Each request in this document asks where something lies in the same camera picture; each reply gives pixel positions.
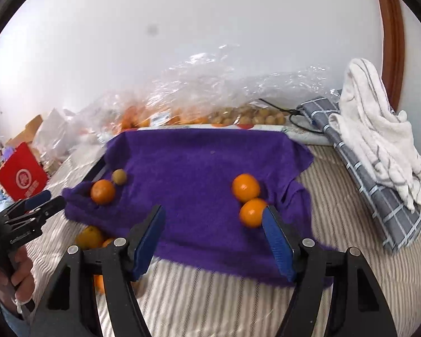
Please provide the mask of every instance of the human hand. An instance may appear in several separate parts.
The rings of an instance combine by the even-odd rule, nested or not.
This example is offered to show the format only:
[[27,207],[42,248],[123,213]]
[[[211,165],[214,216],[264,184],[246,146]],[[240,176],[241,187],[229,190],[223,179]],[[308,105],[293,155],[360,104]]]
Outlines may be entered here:
[[[35,290],[35,279],[31,274],[33,262],[30,258],[28,258],[25,246],[22,246],[17,250],[15,261],[18,265],[18,268],[11,276],[11,280],[9,280],[0,270],[0,302],[11,313],[17,314],[17,307],[13,303],[13,300],[17,299],[22,303],[30,300]],[[14,286],[20,283],[20,286],[17,289],[15,295],[10,295],[6,288],[10,282]]]

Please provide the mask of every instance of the blue sleeve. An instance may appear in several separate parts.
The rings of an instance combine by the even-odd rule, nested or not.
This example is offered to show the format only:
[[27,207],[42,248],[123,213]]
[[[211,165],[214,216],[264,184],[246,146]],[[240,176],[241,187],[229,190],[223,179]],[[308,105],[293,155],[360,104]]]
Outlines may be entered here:
[[5,318],[6,323],[18,337],[28,337],[29,336],[29,325],[24,320],[20,320],[14,316],[10,311],[8,311],[4,306],[2,306],[3,317]]

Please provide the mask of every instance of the white logo on red box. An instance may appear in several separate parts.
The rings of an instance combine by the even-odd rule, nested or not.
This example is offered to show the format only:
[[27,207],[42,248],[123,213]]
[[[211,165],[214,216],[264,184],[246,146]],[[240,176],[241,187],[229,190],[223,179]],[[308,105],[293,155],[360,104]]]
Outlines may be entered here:
[[21,169],[16,174],[16,184],[21,189],[28,189],[31,184],[31,173],[27,169]]

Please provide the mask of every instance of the brown wooden trim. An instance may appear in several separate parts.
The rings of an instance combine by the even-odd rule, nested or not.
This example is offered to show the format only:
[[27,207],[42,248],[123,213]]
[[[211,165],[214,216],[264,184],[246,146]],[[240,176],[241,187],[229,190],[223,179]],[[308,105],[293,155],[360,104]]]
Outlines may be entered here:
[[405,37],[399,0],[379,0],[383,25],[382,81],[390,105],[398,109],[404,76]]

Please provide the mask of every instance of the gray plaid cloth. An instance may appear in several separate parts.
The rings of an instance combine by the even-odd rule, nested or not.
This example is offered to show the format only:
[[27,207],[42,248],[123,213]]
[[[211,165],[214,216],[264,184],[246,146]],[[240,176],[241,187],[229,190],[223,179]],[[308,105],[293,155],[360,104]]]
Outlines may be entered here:
[[409,246],[421,232],[421,209],[412,214],[394,189],[379,185],[371,178],[354,152],[329,125],[329,115],[339,113],[338,107],[330,100],[318,97],[306,101],[301,104],[301,112],[331,141],[346,164],[350,176],[371,207],[385,249],[396,252],[402,246]]

